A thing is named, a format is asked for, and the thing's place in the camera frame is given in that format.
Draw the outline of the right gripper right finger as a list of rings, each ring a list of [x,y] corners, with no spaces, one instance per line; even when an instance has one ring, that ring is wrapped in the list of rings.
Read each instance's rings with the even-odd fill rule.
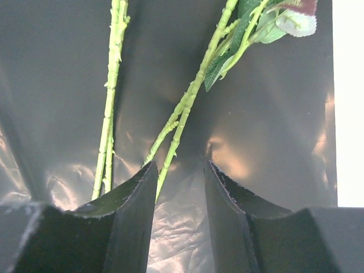
[[[275,205],[204,168],[217,272],[362,272],[363,209]]]

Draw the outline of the pink rose stem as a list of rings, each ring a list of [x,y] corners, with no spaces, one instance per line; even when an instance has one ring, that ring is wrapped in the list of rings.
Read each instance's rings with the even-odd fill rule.
[[[195,79],[174,108],[144,161],[152,161],[166,136],[173,131],[173,139],[158,175],[157,195],[176,156],[200,87],[210,91],[215,82],[222,80],[253,44],[270,44],[286,35],[295,38],[313,35],[317,29],[316,10],[317,1],[308,0],[226,2]]]
[[[107,92],[92,200],[99,198],[102,189],[105,193],[108,193],[112,188],[112,164],[114,155],[114,99],[119,66],[122,61],[123,39],[127,26],[130,22],[130,17],[127,14],[128,8],[128,1],[112,0],[111,2],[107,81],[104,85]]]

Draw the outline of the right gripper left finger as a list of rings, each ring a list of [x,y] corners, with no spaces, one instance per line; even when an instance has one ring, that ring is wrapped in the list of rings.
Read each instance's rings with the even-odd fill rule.
[[[2,272],[145,272],[158,169],[74,211],[43,202],[1,206]]]

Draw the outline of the black wrapping paper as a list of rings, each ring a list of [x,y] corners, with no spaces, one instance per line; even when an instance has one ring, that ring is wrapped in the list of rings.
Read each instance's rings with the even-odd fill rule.
[[[1,203],[88,202],[106,98],[110,1],[1,2]],[[130,1],[114,184],[141,167],[195,79],[224,1]],[[284,208],[337,204],[332,2],[312,36],[249,48],[201,89],[155,208],[148,272],[215,272],[204,163]]]

